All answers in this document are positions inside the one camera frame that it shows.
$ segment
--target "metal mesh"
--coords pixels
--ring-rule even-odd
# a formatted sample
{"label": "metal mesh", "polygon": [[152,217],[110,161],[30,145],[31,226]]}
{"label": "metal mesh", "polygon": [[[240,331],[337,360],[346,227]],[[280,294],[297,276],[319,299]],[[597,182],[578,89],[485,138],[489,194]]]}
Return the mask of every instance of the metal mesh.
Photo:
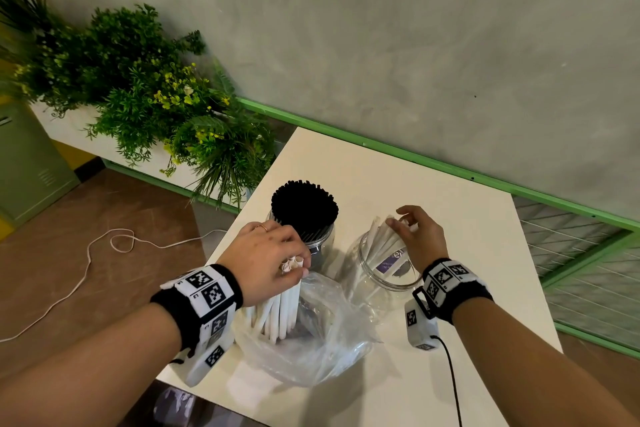
{"label": "metal mesh", "polygon": [[620,231],[595,218],[514,196],[522,231],[539,277],[573,260]]}
{"label": "metal mesh", "polygon": [[640,350],[640,247],[545,291],[554,320]]}

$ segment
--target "white planter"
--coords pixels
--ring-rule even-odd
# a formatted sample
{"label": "white planter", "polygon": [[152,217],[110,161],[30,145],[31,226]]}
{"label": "white planter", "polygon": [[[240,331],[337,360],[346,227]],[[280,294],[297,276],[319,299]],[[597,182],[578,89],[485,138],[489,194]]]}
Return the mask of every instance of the white planter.
{"label": "white planter", "polygon": [[[98,135],[90,139],[87,137],[85,128],[95,121],[98,115],[94,107],[80,107],[77,110],[70,110],[64,118],[54,118],[51,109],[42,102],[34,103],[31,108],[36,117],[44,127],[49,137],[53,140],[87,151],[93,155],[108,159],[116,164],[130,167],[129,163],[118,153],[118,146],[115,139],[106,135]],[[142,162],[132,169],[144,172],[151,177],[160,179],[176,186],[193,190],[196,187],[195,181],[198,177],[193,168],[185,164],[180,164],[171,177],[165,176],[161,169],[166,169],[169,162],[169,153],[162,144],[156,143],[151,149],[151,158],[147,162]],[[218,188],[211,193],[211,197],[218,197]],[[225,203],[231,204],[228,196],[223,198]],[[240,207],[244,206],[246,198],[243,198]]]}

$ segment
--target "floor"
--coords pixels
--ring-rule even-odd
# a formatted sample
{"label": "floor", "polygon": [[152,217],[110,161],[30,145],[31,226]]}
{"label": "floor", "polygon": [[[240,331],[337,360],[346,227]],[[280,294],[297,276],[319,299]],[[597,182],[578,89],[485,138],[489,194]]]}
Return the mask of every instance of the floor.
{"label": "floor", "polygon": [[[132,229],[138,237],[168,245],[226,230],[234,218],[208,204],[192,206],[186,197],[119,172],[101,171],[0,241],[0,338],[20,332],[71,290],[84,273],[86,245],[109,229]],[[97,241],[91,248],[88,277],[77,292],[19,338],[0,344],[0,378],[148,302],[159,284],[202,265],[222,236],[214,232],[202,243],[165,250],[138,243],[127,254],[111,249],[107,238]],[[116,244],[128,248],[130,241],[118,239]],[[569,358],[640,418],[640,384],[631,381],[640,378],[640,361],[568,335],[560,334],[560,340]],[[181,425],[171,413],[179,410],[176,405],[188,404],[180,400],[181,394],[155,382],[122,425]],[[192,426],[257,425],[199,399],[189,405]]]}

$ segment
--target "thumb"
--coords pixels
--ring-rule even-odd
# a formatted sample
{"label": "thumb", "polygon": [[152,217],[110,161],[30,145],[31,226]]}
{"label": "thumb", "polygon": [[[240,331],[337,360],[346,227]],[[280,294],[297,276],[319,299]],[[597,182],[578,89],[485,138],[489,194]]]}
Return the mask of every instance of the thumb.
{"label": "thumb", "polygon": [[273,295],[281,294],[295,286],[300,280],[309,275],[309,270],[304,267],[298,267],[290,270],[281,277],[277,277],[274,284]]}
{"label": "thumb", "polygon": [[413,239],[413,234],[407,225],[395,218],[388,218],[385,223],[402,238],[405,245],[409,245],[409,242]]}

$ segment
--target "green foliage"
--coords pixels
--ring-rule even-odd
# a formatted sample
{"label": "green foliage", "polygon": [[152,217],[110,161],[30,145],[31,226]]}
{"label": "green foliage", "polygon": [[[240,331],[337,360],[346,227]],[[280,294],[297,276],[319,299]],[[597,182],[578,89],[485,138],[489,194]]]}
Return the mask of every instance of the green foliage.
{"label": "green foliage", "polygon": [[273,162],[266,119],[242,108],[224,71],[216,67],[209,81],[183,64],[184,53],[204,52],[200,33],[167,38],[153,7],[96,9],[78,29],[45,0],[0,0],[0,22],[20,34],[12,39],[20,44],[0,45],[0,57],[16,63],[5,87],[42,100],[58,117],[94,105],[99,116],[88,135],[114,137],[131,165],[163,142],[172,156],[163,172],[192,165],[201,178],[196,194],[218,186],[218,199],[228,194],[239,204]]}

